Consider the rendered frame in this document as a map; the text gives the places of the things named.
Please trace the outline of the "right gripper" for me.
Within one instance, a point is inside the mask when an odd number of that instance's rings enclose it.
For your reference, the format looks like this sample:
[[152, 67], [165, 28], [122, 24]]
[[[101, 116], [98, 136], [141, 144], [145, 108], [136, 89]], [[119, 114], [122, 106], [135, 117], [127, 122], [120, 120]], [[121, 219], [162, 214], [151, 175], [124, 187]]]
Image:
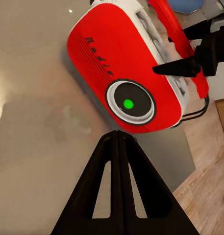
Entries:
[[203, 70], [204, 77], [215, 76], [218, 63], [224, 62], [224, 26], [210, 33], [212, 19], [184, 29], [188, 40], [202, 39], [195, 49], [195, 55], [152, 67], [153, 72], [162, 75], [196, 77]]

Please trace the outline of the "radio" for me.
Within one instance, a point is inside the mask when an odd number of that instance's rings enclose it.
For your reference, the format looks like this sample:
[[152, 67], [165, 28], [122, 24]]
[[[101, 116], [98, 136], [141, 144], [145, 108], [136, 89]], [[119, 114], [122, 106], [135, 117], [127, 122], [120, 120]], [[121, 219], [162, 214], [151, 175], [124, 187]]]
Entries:
[[[167, 0], [147, 0], [166, 27], [183, 59], [194, 56], [189, 40]], [[68, 36], [68, 54], [113, 119], [130, 133], [178, 127], [202, 116], [209, 105], [203, 70], [190, 77], [202, 110], [184, 114], [189, 90], [181, 76], [162, 75], [152, 67], [174, 62], [146, 11], [137, 0], [91, 0], [92, 8]]]

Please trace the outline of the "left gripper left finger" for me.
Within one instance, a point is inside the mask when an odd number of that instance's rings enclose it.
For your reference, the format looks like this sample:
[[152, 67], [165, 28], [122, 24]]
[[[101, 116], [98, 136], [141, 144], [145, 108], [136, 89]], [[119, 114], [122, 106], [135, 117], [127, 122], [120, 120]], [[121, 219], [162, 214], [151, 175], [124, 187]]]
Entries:
[[[111, 161], [110, 217], [92, 218], [108, 161]], [[117, 130], [99, 140], [51, 235], [124, 235]]]

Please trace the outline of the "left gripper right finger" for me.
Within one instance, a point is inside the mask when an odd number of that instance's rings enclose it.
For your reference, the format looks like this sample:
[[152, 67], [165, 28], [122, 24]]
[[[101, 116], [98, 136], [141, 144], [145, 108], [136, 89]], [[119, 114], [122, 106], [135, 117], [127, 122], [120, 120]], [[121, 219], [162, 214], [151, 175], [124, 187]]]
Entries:
[[[199, 235], [135, 138], [118, 130], [124, 235]], [[147, 218], [136, 215], [130, 163]]]

